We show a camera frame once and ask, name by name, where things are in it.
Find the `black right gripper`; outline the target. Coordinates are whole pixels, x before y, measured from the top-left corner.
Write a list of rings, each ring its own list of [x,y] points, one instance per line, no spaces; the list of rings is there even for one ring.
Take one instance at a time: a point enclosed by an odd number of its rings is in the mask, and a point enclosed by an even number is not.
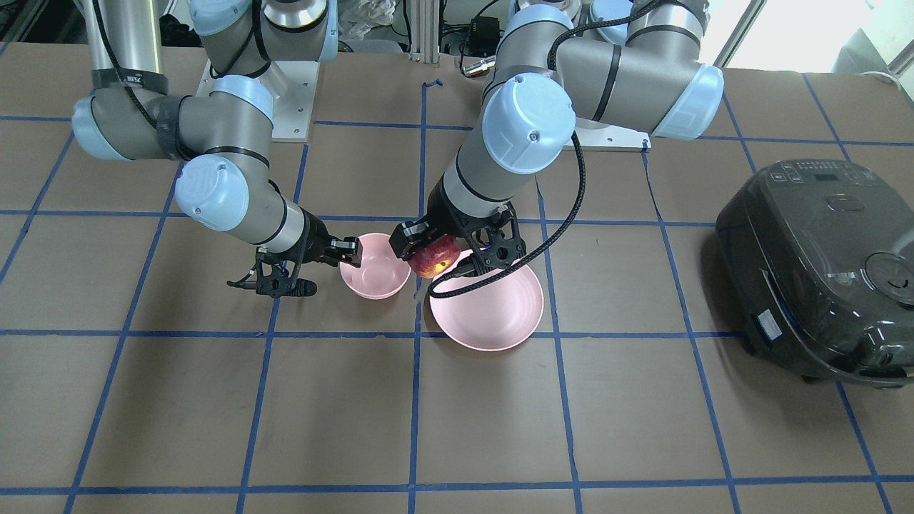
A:
[[[278,297],[309,297],[317,293],[318,286],[300,277],[301,267],[306,263],[341,263],[360,268],[363,246],[359,238],[333,237],[319,218],[302,210],[303,230],[292,247],[281,253],[258,253],[256,257],[256,280],[232,282],[230,287],[251,290],[257,295]]]

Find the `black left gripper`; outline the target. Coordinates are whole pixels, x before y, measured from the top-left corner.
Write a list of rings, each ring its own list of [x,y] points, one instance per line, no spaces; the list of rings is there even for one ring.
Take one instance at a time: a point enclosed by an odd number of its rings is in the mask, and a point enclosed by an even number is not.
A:
[[[497,207],[491,215],[476,217],[459,211],[443,191],[431,192],[422,219],[398,224],[389,244],[398,259],[411,261],[446,235],[456,238],[461,251],[467,249],[471,253],[454,261],[438,279],[478,277],[494,270],[506,270],[528,254],[511,201]]]

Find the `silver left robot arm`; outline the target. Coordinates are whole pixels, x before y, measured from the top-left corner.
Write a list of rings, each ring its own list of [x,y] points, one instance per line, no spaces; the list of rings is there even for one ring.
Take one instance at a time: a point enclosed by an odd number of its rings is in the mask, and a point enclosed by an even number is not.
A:
[[[506,269],[526,254],[511,199],[550,166],[585,119],[691,140],[717,114],[722,71],[700,62],[706,1],[631,1],[623,42],[588,39],[551,4],[510,17],[483,90],[476,127],[432,189],[426,214],[399,224],[391,247],[418,271],[432,247],[462,238],[478,266]]]

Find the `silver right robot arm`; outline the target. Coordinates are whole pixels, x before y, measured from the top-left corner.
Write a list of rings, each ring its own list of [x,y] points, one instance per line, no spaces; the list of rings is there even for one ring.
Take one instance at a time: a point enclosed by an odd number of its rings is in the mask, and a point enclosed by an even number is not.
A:
[[[91,1],[85,13],[94,90],[71,126],[98,159],[182,161],[174,198],[210,230],[256,249],[231,286],[273,298],[307,297],[306,263],[361,266],[358,238],[337,238],[268,179],[274,97],[261,76],[277,61],[330,61],[334,1],[192,1],[193,29],[213,71],[205,96],[169,92],[154,1]]]

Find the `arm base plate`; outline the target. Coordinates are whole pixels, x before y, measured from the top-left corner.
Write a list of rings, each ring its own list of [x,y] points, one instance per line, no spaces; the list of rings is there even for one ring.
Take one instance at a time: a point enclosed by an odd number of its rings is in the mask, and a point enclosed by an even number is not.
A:
[[[577,118],[575,130],[584,151],[640,152],[652,147],[648,133],[600,121]]]
[[[196,96],[181,109],[183,137],[196,149],[255,151],[270,142],[306,142],[319,68],[316,62],[274,61],[253,78],[219,78],[208,61]]]

